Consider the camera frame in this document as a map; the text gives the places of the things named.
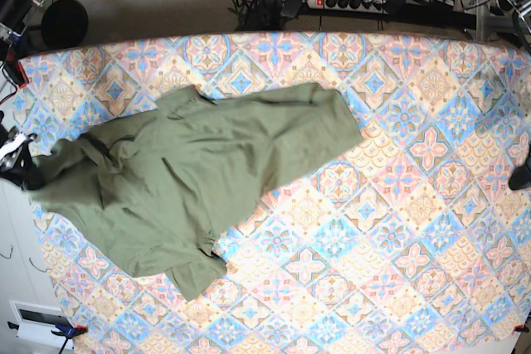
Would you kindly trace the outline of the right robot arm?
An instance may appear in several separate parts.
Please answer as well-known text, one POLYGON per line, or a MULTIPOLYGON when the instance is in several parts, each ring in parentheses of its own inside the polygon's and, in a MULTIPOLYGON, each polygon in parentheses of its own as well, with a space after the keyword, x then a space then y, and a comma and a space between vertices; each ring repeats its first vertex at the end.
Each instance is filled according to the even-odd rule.
MULTIPOLYGON (((27 14, 40 7, 44 0, 1 0, 1 77, 12 91, 1 98, 1 104, 12 99, 28 85, 29 79, 21 59, 29 52, 27 14)), ((30 144, 36 141, 34 133, 24 133, 16 127, 1 127, 1 179, 23 191, 43 185, 43 176, 37 170, 30 153, 30 144)))

